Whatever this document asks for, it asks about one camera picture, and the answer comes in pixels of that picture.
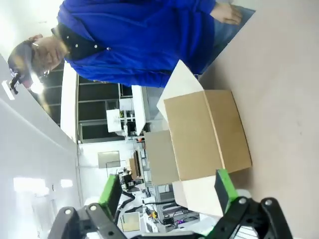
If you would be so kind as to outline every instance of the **wooden table surface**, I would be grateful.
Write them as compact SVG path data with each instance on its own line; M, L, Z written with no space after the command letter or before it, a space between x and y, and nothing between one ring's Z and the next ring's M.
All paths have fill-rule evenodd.
M253 167L232 174L275 197L295 237L319 237L319 1L266 0L200 79L231 89Z

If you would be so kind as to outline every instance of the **laboratory room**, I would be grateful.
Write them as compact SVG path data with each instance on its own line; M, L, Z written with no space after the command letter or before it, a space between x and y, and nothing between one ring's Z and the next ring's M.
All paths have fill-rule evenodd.
M319 1L0 4L1 239L319 238Z

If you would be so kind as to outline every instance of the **man's hand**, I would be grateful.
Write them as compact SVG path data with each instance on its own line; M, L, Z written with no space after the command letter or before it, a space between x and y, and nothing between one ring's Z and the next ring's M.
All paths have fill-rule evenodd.
M217 2L210 15L221 23L239 25L243 15L233 5Z

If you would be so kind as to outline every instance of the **cardboard box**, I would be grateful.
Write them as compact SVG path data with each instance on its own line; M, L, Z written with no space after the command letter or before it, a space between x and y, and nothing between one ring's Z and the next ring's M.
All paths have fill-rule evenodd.
M145 144L152 184L164 185L177 181L178 171L169 130L146 133Z
M209 90L164 100L178 178L192 180L251 167L232 93Z
M155 185L214 176L220 168L234 172L252 165L231 91L205 91L189 72L180 61L163 92L167 99L162 96L159 102L164 105L160 110L164 110L170 132L147 133L145 137ZM194 93L182 85L183 77ZM182 92L190 94L176 90L179 80Z
M137 164L136 164L136 159L135 158L130 158L130 170L132 173L132 178L133 180L136 180L138 178L138 170L137 170Z

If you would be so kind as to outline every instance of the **dark window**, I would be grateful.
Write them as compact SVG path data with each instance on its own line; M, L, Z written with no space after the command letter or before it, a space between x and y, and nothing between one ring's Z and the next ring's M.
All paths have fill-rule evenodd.
M60 125L61 121L61 94L63 81L64 61L61 62L47 77L40 78L44 85L41 95L29 91L34 99L47 111L47 114Z
M108 132L107 124L98 125L83 125L82 126L82 136L83 139L94 139L94 138L109 138L117 137L118 135L114 132Z
M104 101L79 103L79 121L105 119L106 109Z
M118 84L90 84L79 86L79 101L96 101L119 98Z
M49 106L48 115L53 119L54 122L59 124L61 122L61 106Z
M63 71L52 71L47 77L42 77L41 82L45 87L62 86Z
M115 110L115 109L119 109L119 101L106 101L106 108L107 110Z
M61 103L62 87L44 89L43 96L48 105Z
M123 96L131 96L132 95L132 87L121 86Z

